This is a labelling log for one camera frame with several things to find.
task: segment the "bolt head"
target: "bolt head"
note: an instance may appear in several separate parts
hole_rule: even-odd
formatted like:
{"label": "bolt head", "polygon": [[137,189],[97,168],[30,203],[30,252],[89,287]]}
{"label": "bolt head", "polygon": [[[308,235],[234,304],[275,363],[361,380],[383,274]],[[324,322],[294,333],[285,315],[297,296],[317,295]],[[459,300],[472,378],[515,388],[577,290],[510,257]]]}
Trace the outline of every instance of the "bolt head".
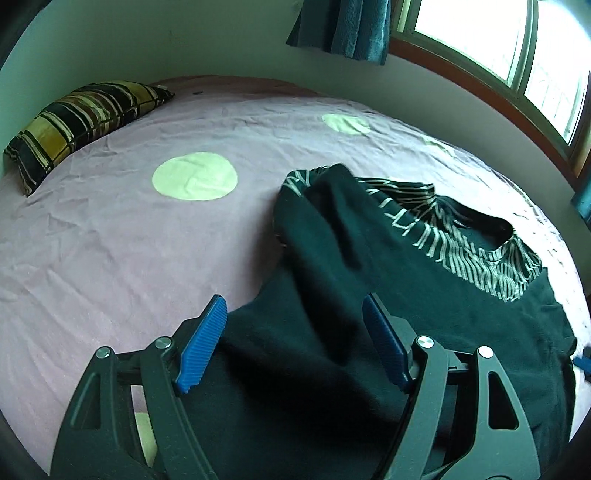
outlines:
{"label": "bolt head", "polygon": [[495,354],[492,351],[492,348],[486,345],[482,345],[481,347],[478,347],[478,353],[480,354],[480,356],[484,357],[484,358],[492,358],[492,356]]}
{"label": "bolt head", "polygon": [[95,355],[97,358],[107,358],[111,354],[111,349],[107,346],[100,347]]}
{"label": "bolt head", "polygon": [[172,344],[173,344],[173,341],[169,337],[160,337],[155,342],[156,348],[158,348],[160,350],[166,350]]}
{"label": "bolt head", "polygon": [[433,339],[426,335],[421,335],[419,338],[417,338],[417,343],[423,348],[431,348],[433,345],[435,345]]}

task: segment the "striped pillow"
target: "striped pillow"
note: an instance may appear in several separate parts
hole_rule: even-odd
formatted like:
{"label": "striped pillow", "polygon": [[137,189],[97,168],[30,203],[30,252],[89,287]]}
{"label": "striped pillow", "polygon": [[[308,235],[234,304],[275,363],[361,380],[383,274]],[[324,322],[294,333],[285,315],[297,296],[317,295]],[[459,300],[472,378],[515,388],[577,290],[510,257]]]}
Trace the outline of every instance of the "striped pillow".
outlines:
{"label": "striped pillow", "polygon": [[173,96],[162,86],[91,83],[45,107],[4,153],[18,164],[25,193],[30,195],[68,155]]}

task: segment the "teal curtain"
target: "teal curtain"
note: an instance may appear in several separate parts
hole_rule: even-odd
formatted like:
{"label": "teal curtain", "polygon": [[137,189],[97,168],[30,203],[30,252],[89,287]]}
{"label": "teal curtain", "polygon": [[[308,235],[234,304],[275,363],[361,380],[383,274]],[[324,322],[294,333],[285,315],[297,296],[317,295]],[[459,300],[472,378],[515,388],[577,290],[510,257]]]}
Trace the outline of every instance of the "teal curtain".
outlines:
{"label": "teal curtain", "polygon": [[573,197],[573,205],[591,230],[591,174]]}
{"label": "teal curtain", "polygon": [[383,65],[390,9],[390,0],[304,0],[287,44]]}

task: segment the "white wall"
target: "white wall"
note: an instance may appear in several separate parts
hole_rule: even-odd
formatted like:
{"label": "white wall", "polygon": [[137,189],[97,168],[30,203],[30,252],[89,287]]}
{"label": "white wall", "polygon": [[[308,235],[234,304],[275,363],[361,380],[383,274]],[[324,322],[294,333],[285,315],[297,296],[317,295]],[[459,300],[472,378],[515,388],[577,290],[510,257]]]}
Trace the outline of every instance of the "white wall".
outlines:
{"label": "white wall", "polygon": [[0,145],[90,81],[274,77],[363,102],[458,145],[518,183],[558,227],[591,290],[591,232],[550,160],[487,104],[389,56],[385,67],[287,47],[294,0],[53,0],[0,70]]}

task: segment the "green polka dot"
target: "green polka dot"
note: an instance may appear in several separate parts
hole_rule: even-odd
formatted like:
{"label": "green polka dot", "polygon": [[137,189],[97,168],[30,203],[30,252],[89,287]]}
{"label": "green polka dot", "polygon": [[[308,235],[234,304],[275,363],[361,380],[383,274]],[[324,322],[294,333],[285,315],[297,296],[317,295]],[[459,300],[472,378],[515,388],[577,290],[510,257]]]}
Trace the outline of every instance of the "green polka dot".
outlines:
{"label": "green polka dot", "polygon": [[322,121],[333,130],[348,135],[362,135],[371,132],[368,121],[358,116],[328,113],[322,115]]}
{"label": "green polka dot", "polygon": [[154,172],[154,188],[178,200],[215,200],[230,193],[238,183],[232,164],[221,155],[190,153],[167,160]]}
{"label": "green polka dot", "polygon": [[443,142],[440,142],[439,140],[435,140],[434,138],[428,137],[426,135],[421,135],[421,139],[423,140],[423,142],[425,142],[425,145],[427,145],[428,147],[434,148],[435,150],[441,150],[442,152],[452,157],[456,154],[455,150],[452,147],[446,145]]}

